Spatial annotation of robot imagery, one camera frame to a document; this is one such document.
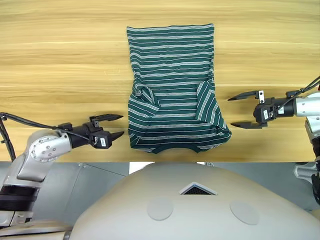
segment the striped shirt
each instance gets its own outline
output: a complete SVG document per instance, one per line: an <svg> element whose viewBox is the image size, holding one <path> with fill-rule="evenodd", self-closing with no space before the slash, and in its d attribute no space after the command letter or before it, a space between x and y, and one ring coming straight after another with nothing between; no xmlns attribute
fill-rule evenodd
<svg viewBox="0 0 320 240"><path fill-rule="evenodd" d="M195 152L231 137L215 97L214 26L127 27L133 70L130 145Z"/></svg>

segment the wood grain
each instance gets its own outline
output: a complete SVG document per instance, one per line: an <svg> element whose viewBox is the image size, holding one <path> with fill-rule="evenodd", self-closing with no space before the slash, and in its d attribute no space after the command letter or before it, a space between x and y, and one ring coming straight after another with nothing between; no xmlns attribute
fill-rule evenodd
<svg viewBox="0 0 320 240"><path fill-rule="evenodd" d="M194 153L130 149L128 97L133 74L126 26L215 24L217 99L228 123L253 120L253 99L241 92L283 97L319 75L319 0L2 0L0 1L0 111L44 124L122 114L104 123L126 131L108 150L84 146L63 162L305 162L314 159L303 118L277 119L262 130L233 128L231 140ZM6 122L16 153L36 129ZM8 161L0 145L0 161Z"/></svg>

